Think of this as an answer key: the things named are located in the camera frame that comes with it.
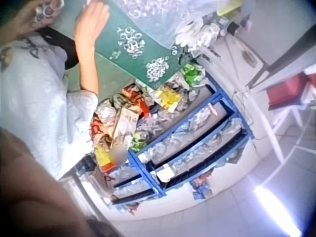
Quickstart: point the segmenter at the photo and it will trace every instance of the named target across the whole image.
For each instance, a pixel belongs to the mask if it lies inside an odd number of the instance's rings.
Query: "red object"
[[[303,90],[305,83],[298,74],[286,81],[267,89],[269,105],[276,105],[296,97]]]
[[[111,171],[113,168],[115,168],[116,166],[113,165],[111,162],[108,163],[107,165],[104,165],[101,167],[102,172],[104,173],[108,173],[109,171]]]
[[[122,94],[130,99],[135,105],[137,105],[144,114],[144,117],[150,117],[150,110],[148,109],[145,100],[140,92],[139,88],[132,84],[125,87],[122,91]]]

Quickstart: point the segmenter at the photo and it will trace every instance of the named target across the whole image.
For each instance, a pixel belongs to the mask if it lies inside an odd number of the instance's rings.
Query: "hand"
[[[42,4],[58,6],[61,0],[32,0],[29,1],[17,15],[0,29],[0,44],[10,43],[20,35],[25,35],[54,22],[60,14],[60,9],[55,9],[50,17],[45,17],[41,22],[34,22],[36,8]]]
[[[83,6],[83,11],[75,24],[75,43],[79,61],[86,56],[94,57],[95,41],[101,34],[110,17],[109,6],[92,0]]]
[[[34,22],[33,20],[38,6],[43,4],[56,6],[58,2],[60,2],[60,0],[32,0],[28,2],[12,21],[12,26],[14,27],[16,33],[18,35],[24,35],[53,23],[56,16],[60,14],[60,9],[55,10],[50,17],[43,18],[41,22]]]

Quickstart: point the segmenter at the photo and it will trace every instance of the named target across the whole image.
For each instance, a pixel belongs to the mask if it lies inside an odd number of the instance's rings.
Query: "sleeve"
[[[93,113],[98,105],[97,96],[86,90],[67,94],[68,128],[75,135],[89,134]]]

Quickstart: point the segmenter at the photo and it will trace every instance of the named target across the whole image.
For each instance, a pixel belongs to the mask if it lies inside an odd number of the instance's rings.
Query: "pile of washers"
[[[149,82],[158,81],[165,74],[166,70],[169,69],[169,64],[166,62],[168,59],[168,56],[153,59],[151,63],[146,65]]]
[[[117,29],[117,34],[120,38],[118,45],[123,47],[132,59],[136,59],[143,55],[143,48],[146,42],[141,39],[141,33],[136,32],[135,29],[128,26],[125,30],[119,27]]]

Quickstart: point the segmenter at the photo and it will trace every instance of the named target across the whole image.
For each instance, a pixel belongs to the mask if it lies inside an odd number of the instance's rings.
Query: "food package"
[[[203,80],[205,78],[205,69],[200,65],[188,63],[181,69],[181,73],[191,87],[204,86],[208,82],[208,80]]]
[[[136,132],[140,139],[150,143],[159,137],[163,133],[160,122],[161,120],[157,113],[152,114],[151,117],[141,119],[136,127]]]
[[[117,110],[112,106],[110,100],[106,99],[97,107],[95,113],[104,125],[104,133],[112,139]]]
[[[107,134],[105,126],[96,113],[93,114],[89,133],[94,147],[99,144],[100,140]]]
[[[140,89],[135,84],[125,87],[122,94],[138,106],[145,117],[149,117],[151,115]]]
[[[167,85],[170,86],[172,89],[177,89],[178,87],[182,87],[185,90],[189,90],[190,86],[185,81],[184,76],[181,72],[177,72],[173,75],[167,82]]]
[[[158,90],[152,90],[140,80],[136,80],[136,83],[143,92],[147,92],[157,104],[171,113],[176,109],[178,102],[181,100],[181,95],[167,85],[163,85]]]
[[[122,165],[127,161],[127,151],[132,144],[138,117],[138,114],[124,107],[118,113],[109,152],[109,159],[113,164]]]
[[[139,152],[147,146],[147,142],[142,138],[142,132],[135,132],[131,149],[133,152]]]
[[[120,108],[126,108],[128,110],[133,111],[134,113],[140,115],[142,113],[142,110],[139,106],[134,105],[133,102],[131,102],[128,98],[126,98],[122,94],[115,94],[113,96],[113,104],[114,107],[119,110]]]
[[[145,100],[145,103],[148,107],[153,106],[155,104],[155,101],[153,100],[152,97],[146,92],[143,93],[143,98]]]
[[[109,153],[100,145],[96,145],[94,148],[94,154],[97,159],[97,163],[103,172],[109,172],[115,167],[115,165],[110,161]]]

